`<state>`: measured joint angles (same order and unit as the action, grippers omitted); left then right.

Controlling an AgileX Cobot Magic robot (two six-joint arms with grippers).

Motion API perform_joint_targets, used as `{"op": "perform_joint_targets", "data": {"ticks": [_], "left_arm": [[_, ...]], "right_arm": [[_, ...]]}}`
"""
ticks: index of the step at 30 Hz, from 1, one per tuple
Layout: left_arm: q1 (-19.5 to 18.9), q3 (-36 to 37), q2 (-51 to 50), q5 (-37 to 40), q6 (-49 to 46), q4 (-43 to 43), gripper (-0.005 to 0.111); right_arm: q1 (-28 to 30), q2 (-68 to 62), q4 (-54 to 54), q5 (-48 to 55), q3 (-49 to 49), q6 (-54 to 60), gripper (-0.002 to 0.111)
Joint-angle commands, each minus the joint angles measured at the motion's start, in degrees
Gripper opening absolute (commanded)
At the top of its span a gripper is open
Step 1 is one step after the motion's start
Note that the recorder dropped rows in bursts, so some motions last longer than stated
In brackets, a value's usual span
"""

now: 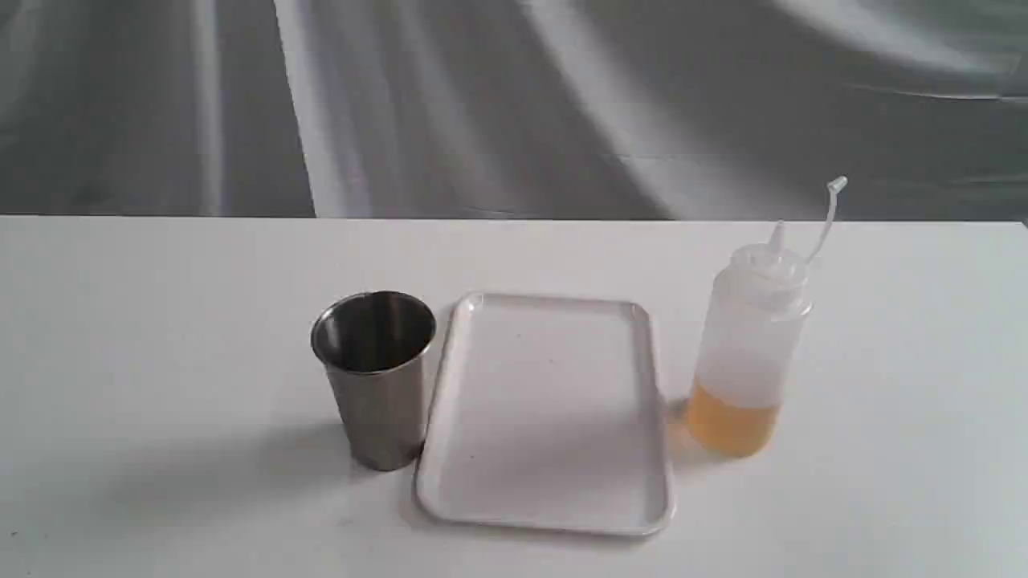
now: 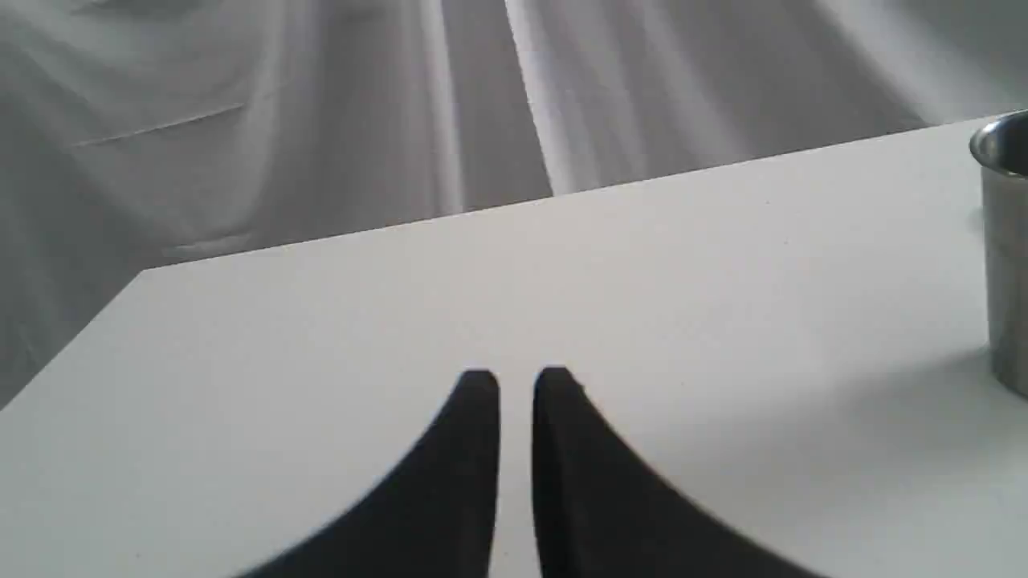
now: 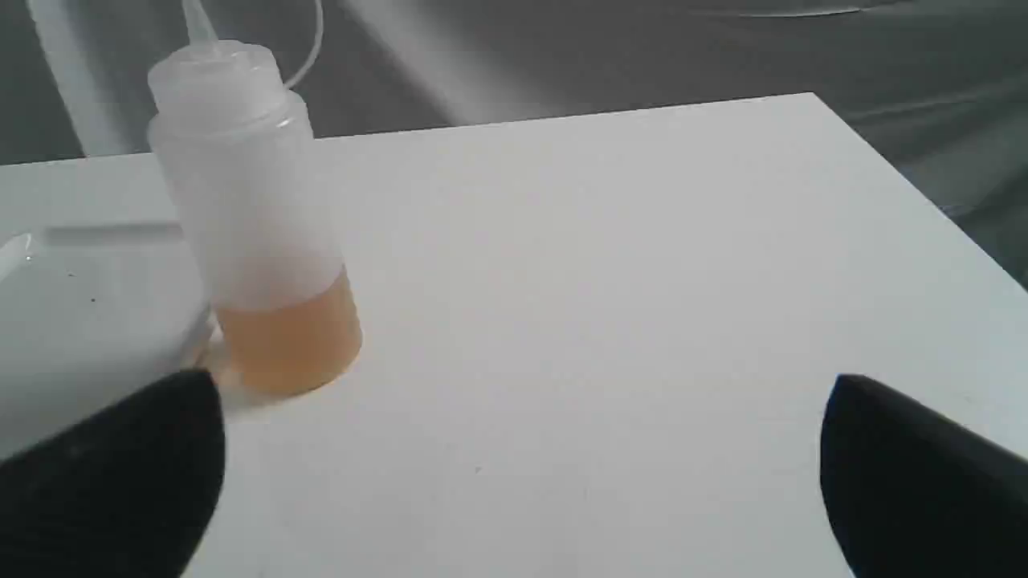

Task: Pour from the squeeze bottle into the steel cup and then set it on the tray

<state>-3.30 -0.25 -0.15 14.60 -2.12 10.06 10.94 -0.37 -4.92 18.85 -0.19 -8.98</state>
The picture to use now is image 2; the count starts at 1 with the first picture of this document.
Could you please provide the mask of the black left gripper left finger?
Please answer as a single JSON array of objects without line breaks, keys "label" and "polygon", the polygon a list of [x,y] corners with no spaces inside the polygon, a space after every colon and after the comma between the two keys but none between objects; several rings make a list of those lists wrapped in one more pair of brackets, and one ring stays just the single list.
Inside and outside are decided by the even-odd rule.
[{"label": "black left gripper left finger", "polygon": [[500,387],[465,371],[386,479],[250,577],[486,577],[500,465]]}]

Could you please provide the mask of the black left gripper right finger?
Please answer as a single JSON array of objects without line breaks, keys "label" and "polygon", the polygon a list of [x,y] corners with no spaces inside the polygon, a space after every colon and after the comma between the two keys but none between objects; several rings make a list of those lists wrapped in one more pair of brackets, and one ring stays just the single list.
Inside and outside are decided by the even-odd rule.
[{"label": "black left gripper right finger", "polygon": [[544,577],[808,577],[669,486],[565,367],[533,398],[533,523]]}]

